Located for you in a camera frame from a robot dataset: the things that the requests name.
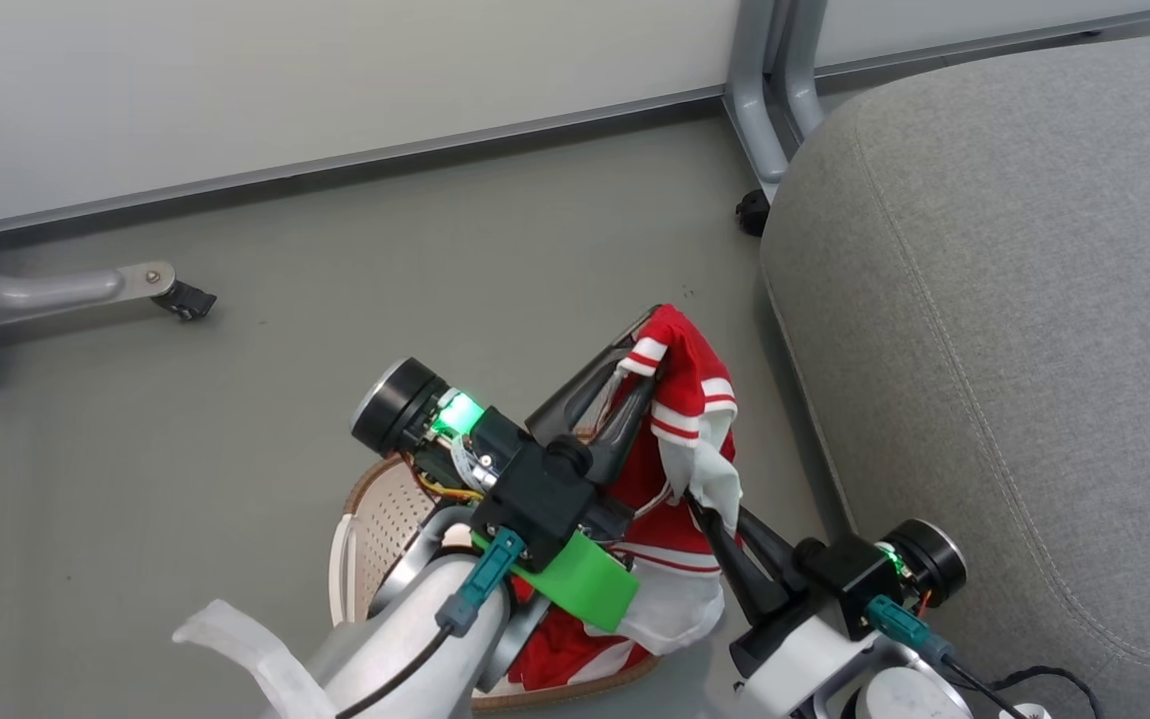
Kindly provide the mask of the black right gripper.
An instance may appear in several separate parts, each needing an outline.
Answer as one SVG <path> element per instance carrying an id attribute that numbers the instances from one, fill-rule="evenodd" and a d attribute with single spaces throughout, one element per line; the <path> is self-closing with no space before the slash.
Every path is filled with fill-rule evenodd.
<path id="1" fill-rule="evenodd" d="M 831 543 L 804 538 L 791 545 L 749 508 L 739 508 L 735 536 L 716 508 L 693 497 L 687 504 L 750 625 L 730 647 L 744 679 L 830 604 L 843 618 L 844 637 L 862 640 L 872 632 L 873 601 L 938 609 L 967 582 L 958 546 L 920 519 L 905 520 L 877 542 L 846 533 Z"/>

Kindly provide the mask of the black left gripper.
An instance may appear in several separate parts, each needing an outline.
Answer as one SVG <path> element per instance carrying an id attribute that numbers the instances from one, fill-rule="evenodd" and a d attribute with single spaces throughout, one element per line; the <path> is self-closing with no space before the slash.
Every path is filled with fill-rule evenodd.
<path id="1" fill-rule="evenodd" d="M 656 393 L 656 376 L 626 373 L 590 438 L 576 427 L 629 354 L 636 332 L 661 306 L 649 307 L 537 410 L 518 423 L 451 387 L 417 359 L 394 364 L 369 389 L 350 433 L 379 456 L 405 456 L 430 479 L 480 492 L 475 531 L 507 528 L 524 542 L 523 567 L 546 569 L 581 531 L 624 537 L 631 511 L 611 488 Z"/>

